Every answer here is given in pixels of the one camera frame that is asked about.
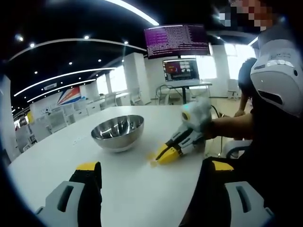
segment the desk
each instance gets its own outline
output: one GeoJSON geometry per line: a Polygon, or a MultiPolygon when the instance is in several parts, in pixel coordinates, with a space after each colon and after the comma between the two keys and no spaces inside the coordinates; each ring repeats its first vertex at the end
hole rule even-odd
{"type": "Polygon", "coordinates": [[[169,87],[169,89],[175,89],[175,88],[181,88],[182,89],[182,97],[183,97],[183,104],[186,104],[186,88],[189,89],[190,87],[202,87],[202,86],[207,86],[208,89],[208,94],[210,97],[210,90],[209,86],[213,85],[210,82],[201,82],[200,84],[195,84],[195,85],[184,85],[184,86],[174,86],[174,87],[169,87]]]}
{"type": "Polygon", "coordinates": [[[203,161],[192,153],[167,166],[152,168],[147,154],[166,142],[181,124],[179,106],[110,107],[66,127],[21,154],[9,173],[31,210],[45,206],[45,198],[76,166],[99,161],[102,166],[103,227],[177,227],[193,196],[203,161]],[[104,152],[91,130],[113,117],[138,114],[144,130],[132,150],[104,152]]]}

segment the monitor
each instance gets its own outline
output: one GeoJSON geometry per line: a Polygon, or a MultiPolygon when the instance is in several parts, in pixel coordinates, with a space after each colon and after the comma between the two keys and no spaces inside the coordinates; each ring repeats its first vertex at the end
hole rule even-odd
{"type": "Polygon", "coordinates": [[[166,82],[178,80],[199,80],[196,59],[164,60],[163,70],[166,82]]]}
{"type": "Polygon", "coordinates": [[[145,29],[148,58],[210,55],[203,25],[166,25],[145,29]]]}

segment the black ceiling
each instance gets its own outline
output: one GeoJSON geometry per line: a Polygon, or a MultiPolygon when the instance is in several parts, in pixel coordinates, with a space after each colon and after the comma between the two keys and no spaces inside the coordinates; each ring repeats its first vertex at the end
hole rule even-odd
{"type": "MultiPolygon", "coordinates": [[[[247,19],[241,18],[224,27],[213,17],[215,9],[228,5],[227,0],[197,1],[175,0],[125,0],[137,7],[160,25],[165,24],[204,24],[209,30],[236,30],[257,33],[247,19]]],[[[41,80],[68,72],[102,68],[112,60],[132,52],[144,52],[115,44],[97,42],[63,42],[34,48],[8,61],[13,55],[29,47],[31,42],[39,44],[64,38],[104,39],[116,42],[127,40],[130,45],[146,49],[143,30],[152,25],[138,15],[105,0],[32,0],[7,1],[6,8],[1,7],[0,59],[6,60],[7,75],[11,79],[11,93],[41,80]],[[16,34],[24,37],[23,42],[15,39],[16,34]]],[[[248,43],[244,38],[233,37],[233,41],[248,43]]],[[[209,37],[211,43],[220,42],[209,37]]],[[[70,84],[79,82],[78,77],[87,79],[92,72],[75,74],[49,81],[22,93],[12,96],[12,105],[26,107],[24,99],[33,98],[41,93],[41,88],[54,82],[70,84]]]]}

